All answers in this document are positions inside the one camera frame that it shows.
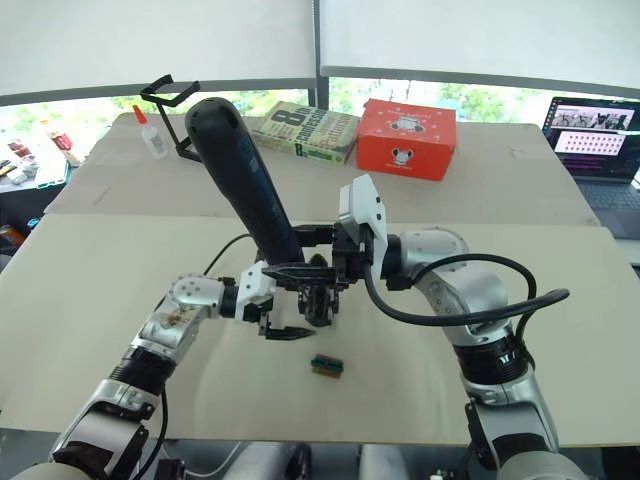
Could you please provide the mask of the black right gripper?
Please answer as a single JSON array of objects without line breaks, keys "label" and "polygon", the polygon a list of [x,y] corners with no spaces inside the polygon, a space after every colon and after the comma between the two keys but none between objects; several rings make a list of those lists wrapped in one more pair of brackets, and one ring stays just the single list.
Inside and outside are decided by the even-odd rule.
[{"label": "black right gripper", "polygon": [[332,266],[279,264],[263,267],[261,272],[285,289],[328,286],[346,289],[364,278],[364,267],[374,263],[374,233],[367,224],[358,225],[353,240],[340,224],[298,225],[294,228],[301,246],[332,244]]}]

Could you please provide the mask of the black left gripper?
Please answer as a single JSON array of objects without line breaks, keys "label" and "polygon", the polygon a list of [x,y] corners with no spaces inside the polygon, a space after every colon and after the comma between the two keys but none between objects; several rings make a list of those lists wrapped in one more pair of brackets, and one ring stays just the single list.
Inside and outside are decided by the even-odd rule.
[{"label": "black left gripper", "polygon": [[[274,294],[293,294],[297,293],[299,290],[299,285],[276,285],[274,287]],[[270,313],[273,310],[273,306],[274,303],[272,297],[268,297],[266,300],[261,300],[258,303],[250,302],[244,307],[243,321],[256,324],[258,335],[264,337],[266,340],[294,341],[316,334],[314,330],[304,327],[287,326],[282,329],[273,329],[270,321]]]}]

